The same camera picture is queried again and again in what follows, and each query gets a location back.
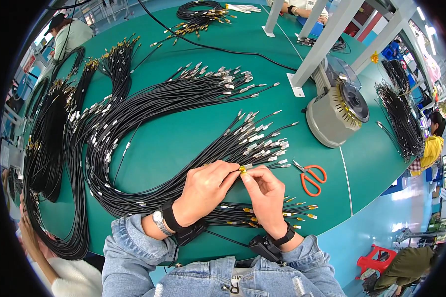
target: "black cap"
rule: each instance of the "black cap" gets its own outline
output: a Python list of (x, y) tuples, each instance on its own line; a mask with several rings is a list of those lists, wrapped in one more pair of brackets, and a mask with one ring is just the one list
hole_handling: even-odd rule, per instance
[(49, 23), (49, 28), (48, 31), (46, 31), (45, 35), (47, 35), (48, 33), (51, 33), (51, 30), (58, 27), (62, 21), (64, 21), (64, 19), (66, 19), (66, 16), (64, 13), (59, 13), (57, 15), (55, 15), (53, 17), (53, 19), (51, 20), (51, 22)]

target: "black bracelet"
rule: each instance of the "black bracelet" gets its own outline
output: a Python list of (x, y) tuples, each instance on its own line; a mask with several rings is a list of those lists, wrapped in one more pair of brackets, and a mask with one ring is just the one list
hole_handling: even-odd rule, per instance
[(284, 235), (282, 238), (279, 238), (277, 240), (273, 240), (273, 244), (277, 247), (280, 247), (281, 245), (285, 244), (286, 242), (290, 241), (294, 235), (295, 235), (295, 231), (293, 226), (286, 222), (287, 224), (287, 231), (286, 231), (286, 235)]
[(293, 7), (295, 7), (295, 6), (294, 6), (294, 5), (291, 5), (290, 7), (287, 8), (287, 13), (288, 13), (288, 14), (294, 15), (294, 14), (292, 13), (292, 8), (293, 8)]
[(162, 215), (164, 216), (164, 220), (167, 223), (168, 228), (170, 228), (174, 232), (180, 232), (185, 228), (180, 226), (180, 224), (175, 219), (172, 209), (173, 202), (174, 201), (168, 201), (164, 205), (162, 205)]

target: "white glove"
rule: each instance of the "white glove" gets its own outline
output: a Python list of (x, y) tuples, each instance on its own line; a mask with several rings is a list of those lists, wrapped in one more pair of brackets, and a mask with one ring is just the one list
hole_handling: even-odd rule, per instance
[(239, 11), (239, 12), (244, 12), (244, 13), (251, 13), (251, 11), (253, 12), (261, 12), (261, 9), (257, 8), (256, 6), (253, 5), (237, 5), (237, 4), (226, 4), (226, 9), (230, 9), (230, 10), (235, 10), (235, 11)]

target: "scissors blade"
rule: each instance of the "scissors blade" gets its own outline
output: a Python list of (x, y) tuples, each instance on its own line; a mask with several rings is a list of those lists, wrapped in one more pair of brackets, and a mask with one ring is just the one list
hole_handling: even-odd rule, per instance
[(297, 167), (298, 169), (303, 170), (303, 167), (300, 166), (299, 163), (297, 163), (294, 159), (292, 159), (292, 161), (294, 162), (294, 165), (296, 165), (296, 167)]

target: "green table surface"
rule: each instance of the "green table surface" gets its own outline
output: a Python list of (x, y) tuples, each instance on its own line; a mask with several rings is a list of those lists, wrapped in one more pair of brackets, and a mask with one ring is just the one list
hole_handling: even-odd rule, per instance
[[(157, 11), (154, 15), (168, 26), (181, 20), (176, 15), (177, 8)], [(237, 19), (229, 24), (211, 24), (207, 32), (201, 32), (198, 42), (228, 50), (258, 52), (282, 64), (298, 68), (301, 58), (309, 52), (309, 47), (296, 43), (294, 33), (301, 30), (300, 24), (292, 16), (279, 17), (274, 29), (275, 38), (270, 38), (262, 31), (267, 12), (244, 14), (232, 12)], [(132, 33), (140, 35), (142, 46), (132, 61), (137, 65), (150, 50), (149, 44), (167, 36), (164, 29), (148, 15), (126, 21), (118, 26), (98, 34), (86, 42), (85, 56), (99, 57), (105, 49), (110, 49), (124, 37)], [(363, 51), (365, 46), (357, 40), (343, 35), (350, 47), (350, 54), (334, 53), (349, 64)], [(188, 38), (197, 40), (195, 35)], [(281, 133), (287, 137), (291, 146), (284, 158), (297, 160), (301, 165), (317, 164), (327, 172), (327, 182), (322, 185), (318, 197), (309, 197), (301, 186), (300, 172), (295, 167), (273, 170), (277, 178), (286, 185), (286, 195), (297, 197), (293, 202), (318, 204), (319, 209), (312, 211), (317, 220), (305, 218), (301, 222), (302, 235), (321, 234), (342, 223), (351, 215), (360, 211), (373, 199), (378, 197), (407, 168), (398, 155), (392, 142), (376, 122), (388, 124), (380, 107), (376, 103), (374, 83), (382, 80), (377, 66), (371, 64), (359, 76), (362, 82), (362, 95), (370, 110), (370, 120), (363, 124), (341, 148), (331, 149), (319, 143), (309, 130), (305, 115), (301, 110), (316, 96), (312, 82), (303, 86), (305, 98), (294, 97), (286, 73), (293, 71), (277, 66), (258, 56), (235, 55), (203, 49), (179, 40), (175, 46), (167, 41), (151, 58), (144, 62), (132, 74), (130, 93), (146, 86), (162, 82), (180, 66), (192, 62), (196, 65), (208, 65), (208, 71), (215, 71), (221, 66), (235, 68), (253, 73), (255, 84), (280, 85), (260, 93), (256, 98), (238, 102), (220, 104), (180, 112), (155, 119), (141, 126), (127, 150), (119, 171), (116, 187), (128, 193), (140, 192), (157, 186), (172, 178), (181, 168), (189, 163), (203, 148), (220, 135), (240, 109), (246, 112), (260, 111), (264, 116), (277, 110), (281, 113), (272, 116), (273, 127), (279, 127), (300, 121), (294, 127)], [(61, 68), (58, 78), (65, 77), (72, 68), (73, 58)], [(90, 107), (111, 92), (111, 82), (103, 74), (96, 72), (89, 86), (84, 107)], [(121, 140), (111, 163), (110, 176), (114, 176), (128, 135)], [(89, 221), (91, 252), (102, 254), (106, 236), (111, 234), (111, 222), (115, 219), (89, 194), (86, 185), (86, 208)], [(237, 184), (226, 196), (226, 201), (250, 202), (249, 196), (241, 183)], [(68, 175), (63, 174), (60, 197), (56, 203), (40, 203), (41, 215), (45, 227), (59, 237), (65, 237), (73, 222), (74, 203)], [(210, 227), (210, 230), (236, 241), (247, 243), (262, 229), (236, 227)], [(245, 247), (204, 233), (188, 245), (180, 248), (178, 262), (190, 263), (196, 260), (209, 260), (228, 255), (237, 259), (253, 257), (254, 254)]]

